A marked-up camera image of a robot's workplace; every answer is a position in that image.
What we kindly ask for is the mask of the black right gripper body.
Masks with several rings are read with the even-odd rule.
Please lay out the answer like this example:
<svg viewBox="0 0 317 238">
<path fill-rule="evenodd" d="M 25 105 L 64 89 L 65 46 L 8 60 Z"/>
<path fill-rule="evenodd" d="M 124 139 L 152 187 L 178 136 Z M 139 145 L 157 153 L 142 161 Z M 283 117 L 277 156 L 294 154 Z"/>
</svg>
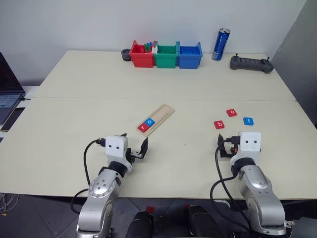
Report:
<svg viewBox="0 0 317 238">
<path fill-rule="evenodd" d="M 226 150 L 226 154 L 233 154 L 233 156 L 234 156 L 238 152 L 239 145 L 238 144 L 226 143 L 224 147 L 225 147 L 225 150 Z"/>
</svg>

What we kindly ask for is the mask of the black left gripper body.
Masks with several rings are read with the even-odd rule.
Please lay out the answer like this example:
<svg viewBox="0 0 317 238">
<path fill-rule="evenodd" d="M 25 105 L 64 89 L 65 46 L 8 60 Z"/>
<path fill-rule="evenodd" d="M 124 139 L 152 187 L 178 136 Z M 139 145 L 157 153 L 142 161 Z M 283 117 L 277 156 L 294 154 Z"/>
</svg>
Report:
<svg viewBox="0 0 317 238">
<path fill-rule="evenodd" d="M 133 152 L 131 148 L 127 148 L 126 154 L 125 154 L 126 160 L 133 164 L 136 159 L 143 159 L 144 157 L 144 149 L 141 149 L 140 152 Z"/>
</svg>

